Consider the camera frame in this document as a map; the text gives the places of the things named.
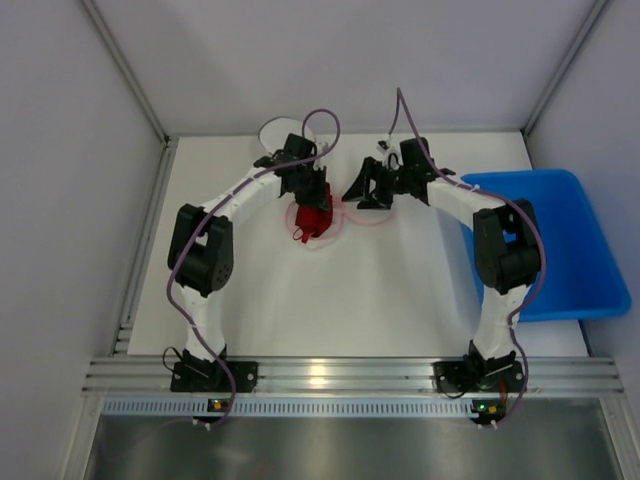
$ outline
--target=metal panel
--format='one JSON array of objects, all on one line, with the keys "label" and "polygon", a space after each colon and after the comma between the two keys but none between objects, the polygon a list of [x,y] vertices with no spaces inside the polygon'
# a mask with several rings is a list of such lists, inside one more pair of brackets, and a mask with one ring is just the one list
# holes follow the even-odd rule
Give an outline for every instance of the metal panel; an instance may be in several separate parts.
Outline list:
[{"label": "metal panel", "polygon": [[97,1],[171,134],[253,133],[335,108],[381,131],[521,128],[593,0]]},{"label": "metal panel", "polygon": [[594,401],[527,401],[497,431],[402,418],[232,418],[210,432],[188,422],[157,430],[165,421],[102,417],[86,478],[622,478]]}]

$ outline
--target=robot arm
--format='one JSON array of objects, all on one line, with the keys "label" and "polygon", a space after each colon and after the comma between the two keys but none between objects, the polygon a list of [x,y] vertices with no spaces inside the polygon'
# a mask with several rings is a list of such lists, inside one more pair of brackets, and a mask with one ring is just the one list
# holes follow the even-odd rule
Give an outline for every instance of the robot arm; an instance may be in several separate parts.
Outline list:
[{"label": "robot arm", "polygon": [[[209,242],[211,242],[211,249],[217,249],[218,252],[215,263],[202,265],[202,267],[208,271],[208,275],[205,276],[206,282],[202,282],[202,285],[197,285],[195,282],[185,281],[180,287],[187,312],[189,312],[191,318],[193,318],[196,327],[205,341],[218,355],[221,354],[226,347],[221,327],[223,294],[220,291],[213,290],[221,289],[231,275],[233,269],[232,238],[228,242],[228,245],[226,245],[226,253],[221,252],[219,246],[223,242],[223,232],[225,232],[225,228],[232,229],[233,226],[237,228],[252,217],[261,207],[280,197],[282,179],[273,172],[257,177],[263,170],[264,168],[252,168],[236,185],[227,190],[227,192],[201,205],[195,210],[196,212],[201,212],[200,215],[206,214],[206,212],[218,205],[227,195],[236,190],[239,185],[246,181],[251,181],[246,188],[241,190],[237,195],[232,196],[232,200],[222,207],[217,212],[217,216],[212,219],[212,224],[207,232],[207,244],[204,245],[202,251],[204,254],[203,259],[207,256]],[[185,206],[181,212],[185,209],[194,211],[193,208]],[[220,221],[222,217],[226,217],[226,220]],[[193,220],[193,216],[191,216],[189,220],[190,221],[185,222],[185,225],[192,224],[191,220]],[[179,253],[177,245],[175,249],[172,248],[172,250],[176,250]],[[188,329],[185,349],[197,358],[213,361],[211,355],[207,353],[200,341],[195,337],[193,328]]]},{"label": "robot arm", "polygon": [[[227,284],[233,271],[233,226],[242,224],[262,206],[285,193],[293,193],[298,205],[328,210],[326,168],[314,167],[314,150],[317,150],[315,143],[291,134],[282,149],[257,160],[227,192],[199,207],[186,204],[179,210],[168,266],[172,270],[176,268],[178,258],[197,230],[197,241],[187,251],[175,275],[185,310],[195,328],[188,327],[185,348],[174,366],[172,391],[225,390],[220,367],[197,338],[196,329],[216,355],[226,357],[219,290]],[[216,215],[210,215],[214,208],[218,208]],[[232,369],[240,367],[249,373],[257,368],[255,362],[230,364]],[[238,386],[239,391],[251,388],[252,385]]]},{"label": "robot arm", "polygon": [[[428,152],[428,143],[420,139]],[[362,169],[343,201],[357,201],[359,209],[390,209],[393,197],[409,194],[439,208],[474,232],[475,268],[484,283],[480,325],[460,361],[434,366],[438,390],[449,394],[466,391],[519,391],[522,367],[515,359],[511,329],[519,319],[512,312],[520,306],[540,270],[540,253],[533,233],[511,207],[492,197],[461,188],[463,182],[447,182],[424,158],[417,139],[400,143],[398,153],[379,143],[385,160],[364,160]],[[453,175],[441,169],[446,175]],[[536,224],[527,200],[515,202]],[[505,233],[512,234],[507,241]]]}]

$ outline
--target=black bracket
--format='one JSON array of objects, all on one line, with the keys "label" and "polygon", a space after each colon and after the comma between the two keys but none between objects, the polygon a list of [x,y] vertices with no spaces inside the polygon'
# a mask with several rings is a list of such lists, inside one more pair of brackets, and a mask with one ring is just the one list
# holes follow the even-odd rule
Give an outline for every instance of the black bracket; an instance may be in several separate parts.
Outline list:
[{"label": "black bracket", "polygon": [[[429,153],[427,140],[421,137],[420,141]],[[385,142],[378,145],[384,150],[389,148]],[[400,155],[402,164],[396,167],[384,165],[373,157],[365,158],[360,173],[342,196],[342,201],[359,202],[360,210],[389,210],[394,195],[408,193],[428,205],[427,184],[436,180],[438,174],[427,162],[417,139],[400,142]],[[454,174],[447,168],[441,172]]]},{"label": "black bracket", "polygon": [[[264,156],[253,164],[256,168],[271,168],[285,165],[305,158],[317,152],[317,146],[311,140],[290,133],[281,150],[272,156]],[[280,168],[275,174],[282,179],[280,194],[293,193],[296,203],[301,207],[329,210],[329,195],[325,188],[327,168],[315,169],[314,162]]]},{"label": "black bracket", "polygon": [[[184,250],[206,213],[202,207],[186,204],[179,211],[171,238],[167,264],[175,267]],[[233,224],[227,217],[213,216],[200,232],[207,235],[206,244],[194,243],[185,257],[176,282],[187,286],[207,297],[211,292],[224,287],[233,271]]]},{"label": "black bracket", "polygon": [[436,362],[433,366],[437,391],[459,398],[466,393],[519,392],[524,383],[522,365],[515,352],[499,358],[482,358],[473,341],[462,360]]},{"label": "black bracket", "polygon": [[[515,201],[536,225],[533,206],[528,200]],[[511,241],[506,234],[513,234]],[[513,208],[508,205],[483,209],[473,215],[475,267],[482,282],[501,295],[520,285],[531,285],[540,271],[540,252],[536,240]]]},{"label": "black bracket", "polygon": [[[226,359],[226,347],[220,358]],[[227,361],[236,381],[238,393],[251,393],[258,383],[258,362]],[[172,392],[231,392],[229,378],[217,362],[192,356],[183,350],[182,358],[173,366]]]}]

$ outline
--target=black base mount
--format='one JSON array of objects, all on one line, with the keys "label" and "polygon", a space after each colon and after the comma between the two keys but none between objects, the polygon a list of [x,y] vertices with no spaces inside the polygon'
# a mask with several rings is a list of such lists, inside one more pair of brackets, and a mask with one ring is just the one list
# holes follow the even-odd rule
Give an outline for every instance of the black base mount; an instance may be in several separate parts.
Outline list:
[{"label": "black base mount", "polygon": [[[478,392],[515,393],[519,392],[524,384],[522,365],[516,361],[515,352],[485,360],[473,342],[469,344],[469,354],[463,356],[462,360],[436,362],[433,370],[437,391],[450,398],[460,398],[466,393]],[[496,405],[499,403],[474,401],[476,413],[480,414],[480,421],[476,423],[486,424],[490,423],[490,420],[497,421],[502,418],[505,414],[504,408],[492,407],[489,411],[489,406]]]},{"label": "black base mount", "polygon": [[[220,358],[226,359],[227,349]],[[258,362],[227,361],[227,366],[236,381],[238,393],[251,393],[258,383]],[[183,350],[182,358],[173,366],[172,392],[231,392],[229,378],[217,362],[194,357]]]}]

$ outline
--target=metal frame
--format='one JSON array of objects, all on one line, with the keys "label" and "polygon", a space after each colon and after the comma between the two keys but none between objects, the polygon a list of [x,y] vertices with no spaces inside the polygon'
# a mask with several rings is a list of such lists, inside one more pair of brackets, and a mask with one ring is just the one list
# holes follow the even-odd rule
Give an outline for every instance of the metal frame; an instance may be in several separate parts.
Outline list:
[{"label": "metal frame", "polygon": [[155,172],[153,186],[149,193],[149,198],[144,209],[140,232],[136,240],[136,249],[131,262],[131,268],[127,275],[127,283],[120,308],[118,309],[118,325],[114,332],[111,343],[110,354],[126,354],[129,348],[129,339],[133,329],[132,314],[138,307],[144,272],[149,263],[151,246],[155,237],[160,212],[162,210],[162,200],[164,199],[173,159],[178,147],[178,141],[170,139],[162,149],[158,167]]},{"label": "metal frame", "polygon": [[625,479],[640,479],[640,434],[626,398],[600,401],[620,470]]},{"label": "metal frame", "polygon": [[83,397],[82,407],[74,429],[73,442],[67,452],[61,479],[78,480],[84,478],[93,447],[93,439],[100,421],[102,404],[102,396]]},{"label": "metal frame", "polygon": [[[433,381],[433,365],[447,358],[291,358],[232,357],[257,361],[255,392],[239,397],[279,396],[395,396],[442,398]],[[167,357],[169,364],[176,357]],[[609,358],[531,358],[529,390],[525,398],[624,398],[618,371]],[[84,395],[190,394],[169,390],[171,374],[159,356],[128,355],[96,358],[91,362]],[[495,397],[469,393],[466,398]]]},{"label": "metal frame", "polygon": [[169,137],[167,136],[166,130],[160,123],[158,116],[156,115],[149,99],[147,98],[146,93],[142,89],[140,82],[133,72],[131,65],[127,61],[122,49],[118,45],[114,35],[111,33],[111,29],[100,11],[100,8],[96,5],[94,0],[78,0],[80,8],[84,11],[87,19],[93,26],[96,35],[105,46],[107,53],[113,60],[113,63],[122,75],[126,85],[129,87],[133,98],[135,98],[136,102],[140,106],[140,109],[144,113],[147,122],[155,132],[158,140],[162,143],[167,143]]},{"label": "metal frame", "polygon": [[527,137],[531,134],[532,130],[538,123],[538,120],[540,120],[540,117],[547,109],[547,106],[549,105],[549,102],[553,98],[555,92],[558,90],[558,87],[560,87],[562,82],[565,80],[567,73],[569,73],[569,70],[571,69],[571,66],[574,64],[576,58],[578,58],[578,55],[584,48],[594,28],[603,17],[607,7],[611,4],[611,1],[612,0],[594,1],[591,10],[589,10],[587,17],[582,22],[582,26],[571,42],[571,45],[569,46],[567,52],[562,57],[562,61],[556,68],[555,73],[542,91],[542,95],[540,95],[540,98],[533,107],[533,110],[531,112],[531,115],[529,115],[527,122],[525,123],[524,127],[522,127],[522,136],[524,137],[525,142]]}]

